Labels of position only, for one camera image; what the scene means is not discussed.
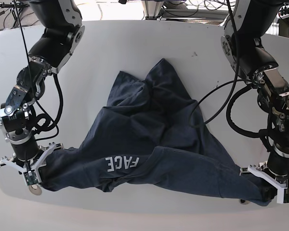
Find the left-side robot arm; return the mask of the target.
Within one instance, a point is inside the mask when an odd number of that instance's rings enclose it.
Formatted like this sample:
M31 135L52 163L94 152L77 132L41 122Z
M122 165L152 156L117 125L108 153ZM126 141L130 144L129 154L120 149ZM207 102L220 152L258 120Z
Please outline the left-side robot arm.
M222 38L236 78L226 120L238 134L259 138L269 152L260 166L240 168L209 132L174 67L160 60L140 80L119 72L79 148L58 149L40 169L42 187L97 188L152 184L167 190L241 199L266 206L289 203L289 84L261 37L282 6L280 0L239 0Z

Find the right-side robot arm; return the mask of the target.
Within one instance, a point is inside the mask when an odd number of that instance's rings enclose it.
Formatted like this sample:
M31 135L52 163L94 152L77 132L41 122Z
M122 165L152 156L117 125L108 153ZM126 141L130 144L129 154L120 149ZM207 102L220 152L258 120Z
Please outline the right-side robot arm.
M30 161L40 154L35 134L57 128L63 112L63 93L58 73L73 55L85 27L72 0L30 0L39 22L45 27L41 38L28 50L23 68L6 102L0 106L0 129L14 150L14 163L31 170ZM59 95L55 119L43 110L36 114L34 104L45 92L45 79L52 76Z

